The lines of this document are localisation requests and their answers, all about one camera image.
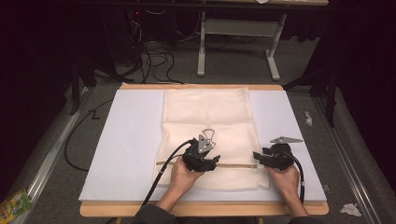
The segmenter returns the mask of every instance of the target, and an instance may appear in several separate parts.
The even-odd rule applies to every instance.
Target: gray carpet
[[[295,39],[281,41],[275,56],[281,81],[275,83],[270,78],[268,66],[262,54],[262,45],[266,44],[267,40],[262,39],[252,43],[248,43],[250,39],[242,40],[246,43],[241,42],[241,39],[237,38],[222,49],[216,49],[217,46],[221,46],[221,42],[218,40],[208,43],[211,49],[207,49],[206,51],[205,77],[196,76],[198,47],[196,45],[190,46],[194,44],[193,41],[190,41],[188,46],[187,43],[186,45],[180,44],[178,49],[162,46],[158,51],[171,51],[174,54],[176,63],[170,76],[172,79],[182,82],[285,84],[302,74],[312,54],[312,50],[317,43],[316,41],[298,43]],[[153,59],[153,63],[155,60],[160,62],[162,59]],[[165,71],[168,67],[169,63],[166,66],[160,66],[155,70],[155,73],[161,79],[166,79]],[[119,65],[118,69],[124,71],[127,68]],[[153,70],[151,70],[148,81],[156,81],[152,73]],[[140,73],[136,73],[131,77],[135,78],[136,82],[142,80]],[[115,91],[120,85],[119,82],[112,80],[98,79],[98,81],[99,84],[92,90],[91,96],[81,110],[79,119],[82,119],[88,113],[88,110],[114,97]],[[353,217],[340,213],[345,203],[357,203],[357,198],[343,170],[343,163],[340,161],[334,142],[330,137],[326,127],[326,121],[321,117],[322,112],[316,107],[309,94],[304,91],[306,87],[297,87],[296,90],[298,91],[290,91],[288,93],[291,106],[311,158],[316,166],[319,179],[322,185],[329,187],[329,190],[326,190],[325,193],[328,198],[330,213],[326,216],[320,216],[318,219],[324,220],[326,223],[369,223],[366,221],[365,216]],[[354,159],[353,164],[354,166],[356,165],[359,177],[363,180],[364,186],[369,190],[375,210],[378,211],[382,223],[396,223],[396,213],[393,212],[396,207],[394,205],[394,193],[387,186],[379,169],[375,167],[373,158],[360,139],[359,132],[354,126],[353,120],[348,115],[345,104],[342,103],[342,96],[337,96],[338,101],[341,103],[337,104],[335,109],[335,129],[340,133],[340,138],[348,148],[348,153],[351,153],[351,158]],[[37,146],[12,190],[28,188],[30,186],[35,173],[49,151],[49,146],[62,132],[69,107],[70,102],[68,102],[64,111],[53,122]],[[85,119],[70,138],[67,152],[70,161],[75,165],[89,168],[110,107],[111,103],[99,108],[96,113],[99,119],[91,119],[91,117]],[[308,111],[313,118],[312,127],[305,123],[305,111]],[[65,161],[64,155],[62,155],[56,163],[48,183],[26,223],[105,224],[108,218],[86,218],[79,214],[80,202],[78,201],[78,196],[84,184],[85,177],[85,172],[78,171],[69,166]],[[288,221],[289,218],[286,216],[266,217],[264,219],[264,223],[266,224],[287,223]]]

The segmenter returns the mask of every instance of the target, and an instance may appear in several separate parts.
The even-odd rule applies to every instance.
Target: hand
[[[178,200],[187,193],[195,181],[204,173],[191,172],[187,169],[183,159],[178,157],[172,168],[169,189],[157,202],[157,206],[170,213]]]
[[[277,171],[273,168],[266,167],[270,175],[273,177],[286,205],[290,210],[292,217],[308,217],[303,204],[298,195],[298,185],[300,181],[300,173],[294,165],[288,167],[284,171]]]

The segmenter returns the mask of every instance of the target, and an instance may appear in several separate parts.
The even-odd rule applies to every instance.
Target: table
[[[254,0],[218,0],[216,2],[239,2],[254,4]],[[307,1],[280,1],[270,0],[265,4],[295,5],[295,6],[327,6],[328,0],[307,0]],[[201,13],[201,42],[198,55],[198,77],[205,75],[205,35],[248,35],[248,36],[268,36],[272,37],[270,49],[265,50],[265,57],[268,62],[273,81],[279,81],[280,75],[277,72],[274,54],[280,35],[285,25],[287,14],[282,13],[279,21],[239,21],[239,20],[219,20],[207,19],[206,13]]]

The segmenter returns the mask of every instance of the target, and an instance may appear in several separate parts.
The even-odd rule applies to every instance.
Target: desk
[[[282,88],[280,86],[266,86],[266,85],[124,85],[121,86],[123,93],[130,93],[125,92],[127,90],[142,90],[144,94],[147,94],[153,90],[163,91],[164,89],[175,88],[241,88],[241,87],[248,87],[250,91],[263,91],[266,90],[269,95],[276,92],[281,92]],[[82,201],[82,205],[80,208],[80,213],[84,217],[132,217],[137,212],[140,207],[142,199],[146,196],[147,192],[149,191],[149,186],[151,184],[151,175],[147,174],[149,171],[146,172],[145,175],[140,173],[145,172],[137,172],[134,170],[134,176],[128,175],[125,177],[125,174],[130,174],[131,172],[128,168],[123,169],[125,166],[123,164],[129,164],[129,159],[126,154],[123,153],[130,153],[131,150],[136,150],[136,153],[139,153],[139,149],[143,150],[142,147],[147,146],[147,150],[150,149],[149,146],[154,145],[157,147],[158,150],[158,142],[161,143],[162,139],[162,130],[161,130],[161,113],[153,112],[155,111],[156,107],[153,110],[150,109],[151,112],[143,112],[146,117],[138,117],[134,122],[134,125],[125,125],[123,120],[119,120],[118,124],[113,122],[116,117],[123,117],[125,119],[128,118],[136,118],[136,115],[133,111],[133,107],[137,107],[139,104],[146,104],[146,105],[153,105],[158,106],[161,104],[159,102],[162,99],[155,100],[155,98],[150,99],[138,99],[141,102],[137,102],[134,99],[124,99],[126,102],[130,102],[128,105],[122,105],[122,111],[115,111],[114,107],[120,105],[121,102],[118,102],[118,95],[116,95],[115,102],[110,110],[110,114],[107,118],[106,126],[102,133],[101,139],[98,144],[98,148],[96,149],[95,156],[93,158],[92,167],[90,172],[87,176],[86,184],[84,185],[84,189],[81,192],[80,200]],[[281,120],[285,120],[290,125],[286,127],[276,127],[278,130],[261,130],[261,127],[258,127],[258,133],[262,135],[266,135],[264,140],[260,140],[260,143],[267,147],[269,144],[269,139],[274,138],[273,136],[268,136],[269,134],[263,134],[265,132],[270,132],[276,137],[279,137],[279,132],[288,135],[291,133],[291,130],[296,130],[299,132],[298,125],[296,123],[295,117],[292,114],[291,107],[289,104],[289,100],[283,97],[283,100],[286,100],[286,110],[287,113],[291,116],[285,117],[278,117],[274,118],[273,122],[281,122]],[[257,99],[253,99],[253,104],[257,105]],[[147,124],[148,128],[139,129],[139,123]],[[119,129],[115,129],[114,125],[120,125]],[[131,135],[131,130],[135,128],[139,130],[139,133],[136,133],[139,136]],[[120,151],[120,148],[124,148],[127,146],[125,151]],[[315,167],[313,166],[312,161],[310,160],[309,154],[307,154],[305,144],[299,144],[294,147],[297,151],[293,150],[293,153],[297,158],[304,157],[304,170],[306,169],[307,172],[313,172],[312,175],[307,175],[305,183],[307,184],[305,190],[305,198],[306,201],[304,203],[308,213],[311,215],[325,215],[329,211],[329,207],[326,202],[326,197],[323,193],[321,188],[320,182],[318,181],[318,176],[315,172]],[[135,154],[137,158],[142,158],[140,155]],[[114,164],[115,162],[112,161],[112,158],[119,157],[122,158],[123,161],[121,163]],[[131,162],[138,163],[141,167],[151,167],[149,161],[155,160],[155,153],[149,153],[145,156],[145,161],[143,160],[131,160]],[[98,170],[98,167],[106,168],[106,172],[109,173],[107,177]],[[136,178],[138,181],[137,185],[133,184],[133,182],[129,181],[128,178]],[[110,188],[105,188],[103,185],[105,184],[112,185]],[[163,195],[166,188],[156,188],[154,194],[152,195],[151,199],[153,202],[157,201]],[[278,194],[276,194],[275,188],[270,188],[269,190],[258,189],[258,190],[251,190],[248,192],[235,192],[231,197],[228,199],[223,197],[224,195],[230,194],[229,192],[210,192],[206,191],[205,195],[209,195],[212,200],[205,199],[202,197],[203,193],[199,194],[201,191],[198,189],[192,189],[188,194],[184,197],[174,208],[173,214],[176,216],[199,216],[199,217],[210,217],[210,216],[270,216],[270,215],[284,215],[288,213],[286,206],[282,203],[281,198]],[[263,198],[267,198],[266,202],[263,202],[258,199],[257,194],[261,194]]]
[[[255,0],[218,0],[216,2],[238,2],[254,4]],[[265,4],[295,5],[295,6],[327,6],[328,0],[307,0],[307,1],[281,1],[270,0]],[[285,25],[287,14],[282,13],[279,21],[238,21],[238,20],[217,20],[207,19],[206,13],[201,13],[201,42],[198,55],[198,77],[205,75],[205,35],[249,35],[272,37],[272,46],[265,50],[265,57],[271,71],[273,81],[279,81],[280,75],[277,72],[274,54],[280,35]]]

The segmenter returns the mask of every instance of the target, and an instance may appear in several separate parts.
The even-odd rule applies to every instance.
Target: sleeve
[[[323,222],[312,217],[295,217],[289,224],[323,224]]]
[[[173,224],[174,221],[175,216],[154,204],[143,206],[134,216],[134,224]]]

